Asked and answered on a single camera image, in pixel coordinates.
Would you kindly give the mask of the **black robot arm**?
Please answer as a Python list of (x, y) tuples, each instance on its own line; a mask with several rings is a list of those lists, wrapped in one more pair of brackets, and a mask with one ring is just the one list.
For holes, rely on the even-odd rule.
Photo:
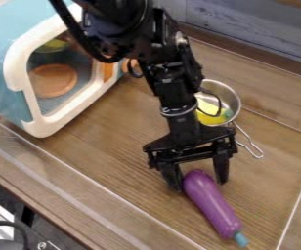
[(104, 62), (137, 61), (159, 99), (168, 134), (143, 147), (148, 165), (169, 188), (181, 188), (179, 164), (210, 158), (216, 181), (228, 178), (228, 159), (238, 152), (235, 130), (208, 127), (198, 119), (196, 93), (203, 81), (187, 36), (151, 0), (73, 0), (83, 8), (83, 45)]

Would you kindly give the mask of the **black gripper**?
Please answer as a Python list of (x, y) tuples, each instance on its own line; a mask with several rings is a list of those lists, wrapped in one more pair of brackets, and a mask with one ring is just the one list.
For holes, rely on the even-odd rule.
[(180, 191), (179, 164), (211, 158), (216, 182), (223, 185), (228, 179), (228, 159), (238, 152), (235, 130), (204, 125), (194, 109), (165, 107), (160, 114), (167, 119), (168, 133), (143, 146), (149, 167), (159, 170), (168, 187)]

